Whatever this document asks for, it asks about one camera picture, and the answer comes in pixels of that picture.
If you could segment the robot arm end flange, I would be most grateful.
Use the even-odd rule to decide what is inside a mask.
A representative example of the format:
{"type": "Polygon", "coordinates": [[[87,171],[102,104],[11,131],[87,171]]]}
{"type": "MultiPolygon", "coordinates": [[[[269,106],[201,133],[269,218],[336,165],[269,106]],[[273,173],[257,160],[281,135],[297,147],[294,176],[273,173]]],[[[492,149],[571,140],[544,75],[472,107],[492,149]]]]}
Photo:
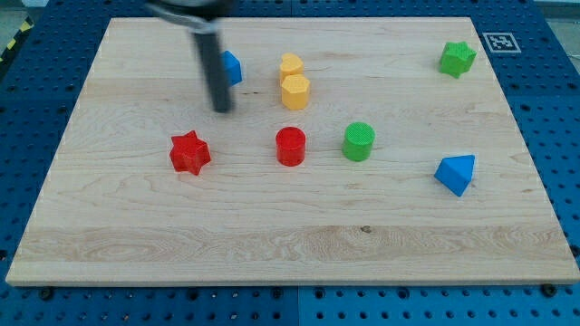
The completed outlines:
{"type": "Polygon", "coordinates": [[[146,0],[144,5],[160,19],[187,27],[194,34],[214,34],[217,20],[229,15],[236,0],[146,0]]]}

